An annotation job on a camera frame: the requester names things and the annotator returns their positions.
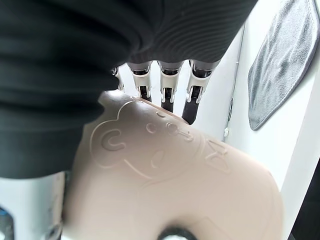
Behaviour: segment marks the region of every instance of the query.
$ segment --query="white surface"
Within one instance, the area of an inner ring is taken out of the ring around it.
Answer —
[[[60,225],[64,187],[62,172],[32,179],[0,177],[1,207],[14,219],[15,240],[44,239]]]
[[[289,100],[261,129],[252,131],[248,118],[248,73],[279,3],[280,0],[259,0],[246,23],[228,125],[229,135],[225,141],[270,169],[283,196],[283,239],[286,240],[320,157],[320,100],[317,99],[320,95],[317,75],[320,48],[302,83]]]
[[[2,231],[0,231],[0,240],[5,240],[5,235]]]
[[[224,129],[229,114],[241,37],[241,33],[238,33],[215,72],[212,74],[200,102],[197,119],[193,124],[193,127],[196,129],[219,140],[224,139]],[[127,64],[122,65],[119,69],[124,83],[124,92],[128,95],[138,96],[132,74]],[[154,61],[151,65],[150,73],[152,84],[151,97],[152,102],[159,106],[161,105],[160,75],[158,63]],[[180,72],[174,100],[173,110],[178,116],[182,116],[185,106],[189,75],[189,63],[185,61]]]

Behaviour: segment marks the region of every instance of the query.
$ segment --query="black knit fabric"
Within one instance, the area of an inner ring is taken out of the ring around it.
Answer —
[[[256,0],[1,0],[0,177],[70,170],[127,61],[220,59]]]

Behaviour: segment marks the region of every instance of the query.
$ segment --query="embossed eye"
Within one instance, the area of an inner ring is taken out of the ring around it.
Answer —
[[[151,134],[155,134],[157,132],[157,127],[153,123],[148,123],[145,128]]]

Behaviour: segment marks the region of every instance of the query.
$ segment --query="embossed ear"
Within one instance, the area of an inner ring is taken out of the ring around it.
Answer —
[[[126,143],[121,142],[121,131],[111,129],[102,135],[101,145],[105,150],[118,151],[126,147]]]

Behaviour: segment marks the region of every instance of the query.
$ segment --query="robotic finger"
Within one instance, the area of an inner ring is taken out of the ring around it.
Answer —
[[[161,107],[169,112],[174,111],[175,94],[177,91],[179,73],[183,61],[168,63],[158,61],[160,66],[160,92],[161,92]]]
[[[119,71],[119,67],[114,67],[112,70],[112,75],[115,76],[118,80],[119,80],[119,86],[118,86],[118,89],[120,91],[124,91],[125,90],[125,85],[124,85],[124,82],[121,78],[121,75],[120,75],[120,71]]]
[[[190,61],[190,77],[186,89],[187,98],[182,113],[182,118],[190,125],[196,120],[199,103],[219,62]]]
[[[150,68],[152,61],[143,63],[132,63],[127,62],[131,69],[133,80],[139,96],[149,102],[151,98],[151,79],[150,79]]]

